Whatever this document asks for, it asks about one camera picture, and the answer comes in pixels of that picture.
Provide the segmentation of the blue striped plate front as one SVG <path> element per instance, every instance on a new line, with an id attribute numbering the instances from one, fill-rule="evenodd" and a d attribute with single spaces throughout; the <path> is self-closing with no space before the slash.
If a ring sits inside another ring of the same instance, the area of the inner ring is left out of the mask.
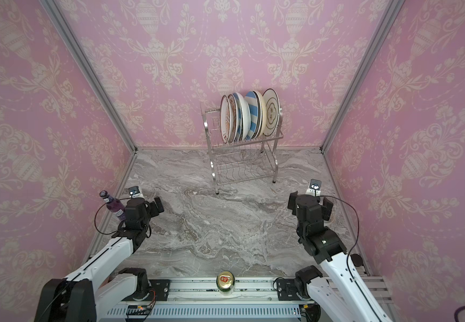
<path id="1" fill-rule="evenodd" d="M 236 110 L 237 110 L 237 130 L 235 134 L 235 142 L 241 141 L 242 138 L 242 126 L 243 126 L 243 120 L 242 120 L 242 108 L 241 108 L 241 102 L 239 100 L 239 96 L 234 93 L 232 94 L 234 99 L 235 99 L 235 104 L 236 104 Z"/>

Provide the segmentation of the blue striped plate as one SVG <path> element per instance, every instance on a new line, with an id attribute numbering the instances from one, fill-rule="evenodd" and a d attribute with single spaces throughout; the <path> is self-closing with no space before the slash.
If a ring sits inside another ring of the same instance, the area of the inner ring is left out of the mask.
<path id="1" fill-rule="evenodd" d="M 252 140 L 258 137 L 261 129 L 261 100 L 257 91 L 250 91 L 245 96 L 249 106 L 250 125 L 247 132 L 247 139 Z"/>
<path id="2" fill-rule="evenodd" d="M 242 108 L 241 108 L 241 102 L 239 100 L 239 96 L 234 93 L 232 94 L 234 99 L 235 99 L 235 104 L 236 104 L 236 110 L 237 110 L 237 130 L 235 134 L 235 142 L 241 141 L 242 138 L 242 126 L 243 126 L 243 120 L 242 120 Z"/>

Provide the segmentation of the orange sunburst plate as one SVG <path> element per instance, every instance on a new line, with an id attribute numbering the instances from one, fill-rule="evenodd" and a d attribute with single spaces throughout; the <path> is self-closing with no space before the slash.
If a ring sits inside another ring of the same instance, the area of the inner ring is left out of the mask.
<path id="1" fill-rule="evenodd" d="M 237 132 L 237 106 L 235 97 L 233 94 L 228 95 L 228 102 L 230 107 L 230 118 L 229 118 L 229 139 L 228 142 L 232 143 L 235 141 Z"/>
<path id="2" fill-rule="evenodd" d="M 226 95 L 223 95 L 220 102 L 220 131 L 223 142 L 227 144 L 230 139 L 230 119 L 231 119 L 231 106 Z"/>

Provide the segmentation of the white plate dark rim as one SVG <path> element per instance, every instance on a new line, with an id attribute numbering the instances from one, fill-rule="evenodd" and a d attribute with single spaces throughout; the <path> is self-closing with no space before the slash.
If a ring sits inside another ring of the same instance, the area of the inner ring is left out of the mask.
<path id="1" fill-rule="evenodd" d="M 265 106 L 267 108 L 266 117 L 267 121 L 265 123 L 265 130 L 263 134 L 265 136 L 271 136 L 275 131 L 279 123 L 280 118 L 280 106 L 279 106 L 279 97 L 277 92 L 274 89 L 267 89 L 263 98 L 265 100 Z"/>

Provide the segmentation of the green red rimmed white plate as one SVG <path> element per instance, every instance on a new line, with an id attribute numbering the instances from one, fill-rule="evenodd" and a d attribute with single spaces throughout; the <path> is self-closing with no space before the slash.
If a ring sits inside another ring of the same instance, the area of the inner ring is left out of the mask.
<path id="1" fill-rule="evenodd" d="M 266 104 L 263 95 L 259 91 L 255 91 L 259 101 L 259 126 L 258 126 L 258 133 L 257 136 L 260 138 L 263 135 L 264 128 L 265 128 L 265 117 L 266 117 Z"/>

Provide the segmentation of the floral pattern plate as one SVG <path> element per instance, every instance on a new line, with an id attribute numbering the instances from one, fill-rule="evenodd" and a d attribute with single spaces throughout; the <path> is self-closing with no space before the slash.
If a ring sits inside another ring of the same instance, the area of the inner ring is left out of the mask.
<path id="1" fill-rule="evenodd" d="M 251 127 L 251 114 L 250 114 L 249 104 L 247 103 L 243 95 L 239 94 L 239 100 L 240 100 L 242 120 L 243 120 L 242 140 L 246 140 L 250 127 Z"/>

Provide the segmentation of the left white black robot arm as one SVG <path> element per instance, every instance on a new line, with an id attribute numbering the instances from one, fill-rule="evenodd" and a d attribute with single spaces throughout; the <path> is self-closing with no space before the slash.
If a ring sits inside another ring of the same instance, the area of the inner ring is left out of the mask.
<path id="1" fill-rule="evenodd" d="M 115 305 L 131 298 L 156 299 L 144 268 L 125 268 L 109 276 L 150 237 L 150 221 L 164 212 L 159 197 L 129 199 L 125 220 L 107 245 L 63 279 L 51 279 L 39 297 L 35 321 L 100 321 Z"/>

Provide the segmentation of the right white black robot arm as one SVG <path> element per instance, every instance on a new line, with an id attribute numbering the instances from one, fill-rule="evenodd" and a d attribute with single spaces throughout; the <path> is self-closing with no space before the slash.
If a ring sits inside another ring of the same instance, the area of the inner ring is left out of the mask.
<path id="1" fill-rule="evenodd" d="M 340 237 L 324 224 L 333 203 L 326 197 L 296 191 L 290 194 L 287 208 L 298 220 L 299 243 L 317 263 L 295 274 L 298 295 L 314 301 L 333 321 L 391 321 Z"/>

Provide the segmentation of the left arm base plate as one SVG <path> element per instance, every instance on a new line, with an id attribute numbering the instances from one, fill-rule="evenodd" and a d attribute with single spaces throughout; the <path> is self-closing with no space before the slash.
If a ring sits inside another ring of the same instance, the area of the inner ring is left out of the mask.
<path id="1" fill-rule="evenodd" d="M 123 301 L 167 301 L 169 295 L 170 279 L 138 280 L 137 290 L 123 299 Z"/>

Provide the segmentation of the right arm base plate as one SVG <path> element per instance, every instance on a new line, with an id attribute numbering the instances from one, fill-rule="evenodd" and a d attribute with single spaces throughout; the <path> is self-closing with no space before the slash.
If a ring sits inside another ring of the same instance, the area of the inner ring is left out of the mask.
<path id="1" fill-rule="evenodd" d="M 299 290 L 295 279 L 276 278 L 272 287 L 278 294 L 279 301 L 310 301 L 311 298 L 305 296 Z"/>

